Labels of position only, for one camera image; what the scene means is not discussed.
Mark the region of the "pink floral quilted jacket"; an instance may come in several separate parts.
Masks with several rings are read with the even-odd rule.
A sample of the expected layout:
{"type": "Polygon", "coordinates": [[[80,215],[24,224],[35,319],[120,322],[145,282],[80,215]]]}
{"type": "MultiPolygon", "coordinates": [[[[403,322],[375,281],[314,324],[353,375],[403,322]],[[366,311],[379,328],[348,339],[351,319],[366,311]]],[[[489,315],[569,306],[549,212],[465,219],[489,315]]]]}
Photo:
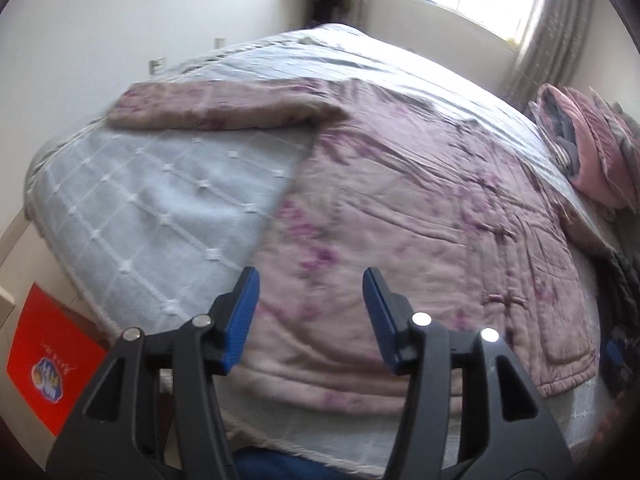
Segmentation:
{"type": "Polygon", "coordinates": [[[231,385],[277,402],[396,414],[362,299],[375,266],[453,330],[498,330],[544,396],[596,374],[596,344],[553,194],[482,126],[368,82],[296,78],[134,84],[127,130],[313,122],[310,156],[253,262],[260,299],[231,385]]]}

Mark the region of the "dark clothes pile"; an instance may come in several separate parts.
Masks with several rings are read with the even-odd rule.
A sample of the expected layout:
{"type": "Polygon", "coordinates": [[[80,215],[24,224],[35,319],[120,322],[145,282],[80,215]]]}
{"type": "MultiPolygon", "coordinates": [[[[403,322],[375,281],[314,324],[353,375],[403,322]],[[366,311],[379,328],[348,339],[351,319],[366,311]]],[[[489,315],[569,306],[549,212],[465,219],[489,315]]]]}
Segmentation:
{"type": "Polygon", "coordinates": [[[594,257],[601,326],[621,328],[631,337],[639,336],[639,267],[619,252],[594,257]]]}

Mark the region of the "red gift box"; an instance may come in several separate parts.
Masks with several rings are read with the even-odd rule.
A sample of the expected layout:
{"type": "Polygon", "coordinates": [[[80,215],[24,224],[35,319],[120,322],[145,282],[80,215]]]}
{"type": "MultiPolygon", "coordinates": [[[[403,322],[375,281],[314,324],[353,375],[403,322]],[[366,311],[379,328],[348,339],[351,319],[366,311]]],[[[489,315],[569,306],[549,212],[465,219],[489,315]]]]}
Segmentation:
{"type": "Polygon", "coordinates": [[[106,350],[38,284],[32,284],[12,339],[6,372],[54,436],[63,429],[106,350]]]}

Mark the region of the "pink folded pillow stack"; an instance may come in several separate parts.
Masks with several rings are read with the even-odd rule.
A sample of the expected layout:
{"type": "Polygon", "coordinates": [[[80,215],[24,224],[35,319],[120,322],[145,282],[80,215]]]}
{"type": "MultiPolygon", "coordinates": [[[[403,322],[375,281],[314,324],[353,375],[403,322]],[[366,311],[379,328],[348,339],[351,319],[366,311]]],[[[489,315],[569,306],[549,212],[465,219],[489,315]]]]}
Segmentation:
{"type": "Polygon", "coordinates": [[[639,210],[639,126],[595,91],[543,84],[529,103],[570,184],[614,210],[639,210]]]}

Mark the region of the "grey window curtain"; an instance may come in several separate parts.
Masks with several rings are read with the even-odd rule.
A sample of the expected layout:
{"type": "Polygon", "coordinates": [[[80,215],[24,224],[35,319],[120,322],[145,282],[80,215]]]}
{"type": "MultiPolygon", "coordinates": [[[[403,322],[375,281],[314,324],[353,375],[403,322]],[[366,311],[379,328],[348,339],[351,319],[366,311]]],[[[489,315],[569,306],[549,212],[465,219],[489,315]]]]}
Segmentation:
{"type": "Polygon", "coordinates": [[[518,56],[500,96],[525,114],[543,84],[572,78],[588,34],[594,0],[535,0],[518,56]]]}

